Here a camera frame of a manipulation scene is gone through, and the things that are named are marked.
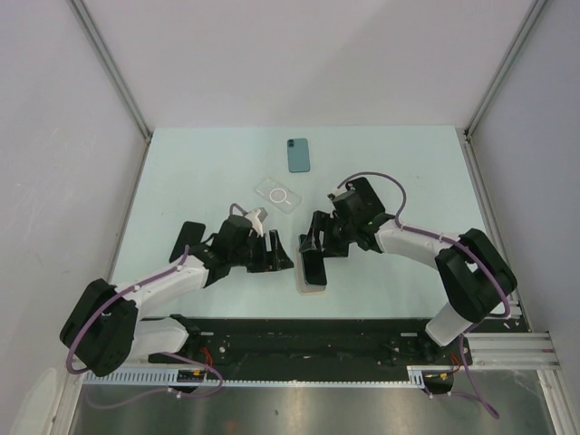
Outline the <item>black phone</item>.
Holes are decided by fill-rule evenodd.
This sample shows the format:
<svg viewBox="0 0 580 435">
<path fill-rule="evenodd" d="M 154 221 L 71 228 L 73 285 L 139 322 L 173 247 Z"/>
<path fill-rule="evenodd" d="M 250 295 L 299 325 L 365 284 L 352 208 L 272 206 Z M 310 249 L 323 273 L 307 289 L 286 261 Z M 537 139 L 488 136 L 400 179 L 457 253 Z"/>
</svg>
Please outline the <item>black phone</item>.
<svg viewBox="0 0 580 435">
<path fill-rule="evenodd" d="M 327 278 L 324 257 L 320 252 L 309 251 L 301 254 L 304 281 L 308 285 L 326 286 Z"/>
</svg>

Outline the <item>beige phone case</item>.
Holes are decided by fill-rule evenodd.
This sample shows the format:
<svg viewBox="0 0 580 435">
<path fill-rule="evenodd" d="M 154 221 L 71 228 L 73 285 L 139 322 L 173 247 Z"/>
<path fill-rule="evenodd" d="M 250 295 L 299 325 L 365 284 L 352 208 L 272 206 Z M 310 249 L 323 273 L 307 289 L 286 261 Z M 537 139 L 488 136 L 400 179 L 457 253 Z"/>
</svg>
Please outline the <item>beige phone case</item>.
<svg viewBox="0 0 580 435">
<path fill-rule="evenodd" d="M 300 295 L 322 295 L 326 287 L 324 285 L 310 285 L 305 281 L 303 262 L 299 249 L 295 249 L 295 280 Z"/>
</svg>

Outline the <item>clear magsafe phone case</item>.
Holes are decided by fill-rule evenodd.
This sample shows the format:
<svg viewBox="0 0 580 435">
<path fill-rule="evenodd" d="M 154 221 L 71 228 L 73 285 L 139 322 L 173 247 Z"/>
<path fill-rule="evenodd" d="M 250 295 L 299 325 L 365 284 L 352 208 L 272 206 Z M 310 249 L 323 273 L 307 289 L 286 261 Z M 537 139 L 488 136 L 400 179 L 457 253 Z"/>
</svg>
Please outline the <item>clear magsafe phone case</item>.
<svg viewBox="0 0 580 435">
<path fill-rule="evenodd" d="M 290 215 L 302 203 L 302 198 L 275 179 L 266 177 L 254 187 L 255 193 L 281 212 Z"/>
</svg>

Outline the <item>black phone screen up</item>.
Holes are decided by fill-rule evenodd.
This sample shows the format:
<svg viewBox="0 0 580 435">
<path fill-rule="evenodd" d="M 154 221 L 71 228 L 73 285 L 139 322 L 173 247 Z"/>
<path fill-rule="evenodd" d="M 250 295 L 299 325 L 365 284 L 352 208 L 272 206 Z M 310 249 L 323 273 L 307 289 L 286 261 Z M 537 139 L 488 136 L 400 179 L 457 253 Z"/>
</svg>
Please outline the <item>black phone screen up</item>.
<svg viewBox="0 0 580 435">
<path fill-rule="evenodd" d="M 206 225 L 198 222 L 185 221 L 179 231 L 175 245 L 169 256 L 172 263 L 179 259 L 185 252 L 185 247 L 193 247 L 202 241 L 206 230 Z"/>
</svg>

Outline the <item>black phone camera side up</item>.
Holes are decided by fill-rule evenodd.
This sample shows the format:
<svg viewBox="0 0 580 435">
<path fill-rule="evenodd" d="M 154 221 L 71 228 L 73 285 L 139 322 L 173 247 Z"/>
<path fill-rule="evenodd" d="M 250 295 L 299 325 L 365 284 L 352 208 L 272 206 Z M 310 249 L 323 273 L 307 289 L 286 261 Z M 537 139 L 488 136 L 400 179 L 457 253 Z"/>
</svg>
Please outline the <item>black phone camera side up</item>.
<svg viewBox="0 0 580 435">
<path fill-rule="evenodd" d="M 385 211 L 385 207 L 369 180 L 359 177 L 346 182 L 348 206 L 351 215 L 359 220 L 371 220 Z"/>
</svg>

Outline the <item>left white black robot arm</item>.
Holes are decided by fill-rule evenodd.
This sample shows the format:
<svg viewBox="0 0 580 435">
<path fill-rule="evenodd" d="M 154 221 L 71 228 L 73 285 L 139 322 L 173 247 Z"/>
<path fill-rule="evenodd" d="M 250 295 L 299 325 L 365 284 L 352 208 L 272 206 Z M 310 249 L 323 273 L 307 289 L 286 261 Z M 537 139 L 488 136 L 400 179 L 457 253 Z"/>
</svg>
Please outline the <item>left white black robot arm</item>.
<svg viewBox="0 0 580 435">
<path fill-rule="evenodd" d="M 166 268 L 125 284 L 102 278 L 90 282 L 59 335 L 68 349 L 67 372 L 103 377 L 128 359 L 155 353 L 171 353 L 184 363 L 194 360 L 200 351 L 197 336 L 175 316 L 149 321 L 148 313 L 215 284 L 235 267 L 249 273 L 294 268 L 278 232 L 264 229 L 266 218 L 264 208 L 230 215 L 209 237 L 204 224 L 187 221 Z"/>
</svg>

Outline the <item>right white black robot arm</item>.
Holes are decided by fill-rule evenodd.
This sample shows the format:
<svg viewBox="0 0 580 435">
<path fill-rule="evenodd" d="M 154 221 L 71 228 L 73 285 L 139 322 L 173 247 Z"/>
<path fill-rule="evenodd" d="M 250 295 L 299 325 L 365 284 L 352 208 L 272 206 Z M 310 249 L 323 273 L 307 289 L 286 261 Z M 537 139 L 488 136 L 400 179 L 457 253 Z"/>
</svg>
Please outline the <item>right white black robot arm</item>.
<svg viewBox="0 0 580 435">
<path fill-rule="evenodd" d="M 510 316 L 508 296 L 517 279 L 484 232 L 472 228 L 448 236 L 403 225 L 365 182 L 356 179 L 329 194 L 332 212 L 314 212 L 308 232 L 299 238 L 298 251 L 305 262 L 346 257 L 355 244 L 436 270 L 448 301 L 427 322 L 418 341 L 419 355 L 427 363 L 440 363 L 456 338 L 498 316 L 498 307 L 502 316 Z"/>
</svg>

